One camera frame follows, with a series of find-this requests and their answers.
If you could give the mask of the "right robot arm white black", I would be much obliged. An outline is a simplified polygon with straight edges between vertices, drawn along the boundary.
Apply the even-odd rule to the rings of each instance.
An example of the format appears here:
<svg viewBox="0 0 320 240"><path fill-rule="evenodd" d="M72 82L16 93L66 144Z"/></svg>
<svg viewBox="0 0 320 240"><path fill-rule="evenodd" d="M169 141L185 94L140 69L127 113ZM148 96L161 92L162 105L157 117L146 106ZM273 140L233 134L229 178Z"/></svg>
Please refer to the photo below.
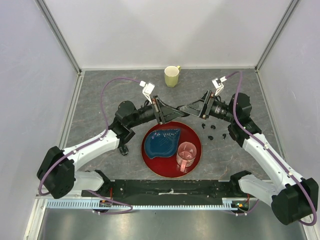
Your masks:
<svg viewBox="0 0 320 240"><path fill-rule="evenodd" d="M272 148L262 130L251 119L250 97L236 92L226 104L207 92L201 99L178 106L178 110L207 119L215 117L229 122L230 137L249 153L268 175L271 183L266 183L248 171L231 176L229 191L235 197L244 193L256 197L271 207L273 214L284 225L304 217L313 216L306 226L317 222L319 185L313 179L304 178L290 167Z"/></svg>

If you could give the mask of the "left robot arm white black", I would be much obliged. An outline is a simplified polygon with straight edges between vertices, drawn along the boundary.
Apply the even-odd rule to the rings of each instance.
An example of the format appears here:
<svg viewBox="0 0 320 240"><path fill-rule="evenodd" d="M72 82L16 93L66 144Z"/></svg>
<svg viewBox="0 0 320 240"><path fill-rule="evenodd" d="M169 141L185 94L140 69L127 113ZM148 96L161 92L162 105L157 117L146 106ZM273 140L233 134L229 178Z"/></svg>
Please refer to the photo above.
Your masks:
<svg viewBox="0 0 320 240"><path fill-rule="evenodd" d="M164 124L187 116L188 113L163 103L158 97L141 108L136 108L129 100L121 102L112 124L98 135L69 148L54 146L48 150L36 174L40 181L39 195L60 199L71 191L91 190L99 197L106 196L110 191L110 180L100 170L83 172L79 168L116 149L127 155L126 144L135 135L133 127L152 120Z"/></svg>

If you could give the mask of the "black earbud case gold rim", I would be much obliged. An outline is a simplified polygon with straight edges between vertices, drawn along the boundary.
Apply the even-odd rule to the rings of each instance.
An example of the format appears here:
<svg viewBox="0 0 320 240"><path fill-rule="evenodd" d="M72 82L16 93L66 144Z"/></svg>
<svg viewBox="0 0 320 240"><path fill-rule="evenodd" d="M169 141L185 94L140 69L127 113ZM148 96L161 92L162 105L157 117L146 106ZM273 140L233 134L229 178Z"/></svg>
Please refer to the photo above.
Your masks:
<svg viewBox="0 0 320 240"><path fill-rule="evenodd" d="M186 108L185 105L178 106L176 109L179 110L184 116L190 115L190 113L188 112L188 108Z"/></svg>

